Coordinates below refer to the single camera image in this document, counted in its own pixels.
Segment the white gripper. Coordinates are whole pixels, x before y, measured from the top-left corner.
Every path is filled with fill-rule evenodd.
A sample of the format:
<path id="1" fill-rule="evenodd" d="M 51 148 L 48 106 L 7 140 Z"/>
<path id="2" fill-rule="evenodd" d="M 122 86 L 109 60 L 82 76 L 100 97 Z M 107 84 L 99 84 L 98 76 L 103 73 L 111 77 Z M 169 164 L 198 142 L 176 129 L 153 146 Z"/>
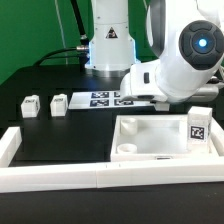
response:
<path id="1" fill-rule="evenodd" d="M 120 84 L 121 100 L 144 102 L 147 106 L 153 106 L 156 111 L 168 111 L 168 97 L 156 83 L 155 74 L 158 66 L 158 62 L 132 65 Z"/>

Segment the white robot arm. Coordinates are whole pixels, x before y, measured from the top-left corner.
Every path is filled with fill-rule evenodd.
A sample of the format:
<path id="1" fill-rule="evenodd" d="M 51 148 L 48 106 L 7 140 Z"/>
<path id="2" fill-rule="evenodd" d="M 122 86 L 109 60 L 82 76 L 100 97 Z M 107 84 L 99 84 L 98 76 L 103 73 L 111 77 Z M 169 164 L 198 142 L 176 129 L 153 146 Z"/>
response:
<path id="1" fill-rule="evenodd" d="M 122 79 L 123 100 L 180 103 L 205 88 L 224 60 L 224 0 L 150 0 L 142 63 L 129 35 L 128 0 L 91 0 L 94 36 L 85 68 Z"/>

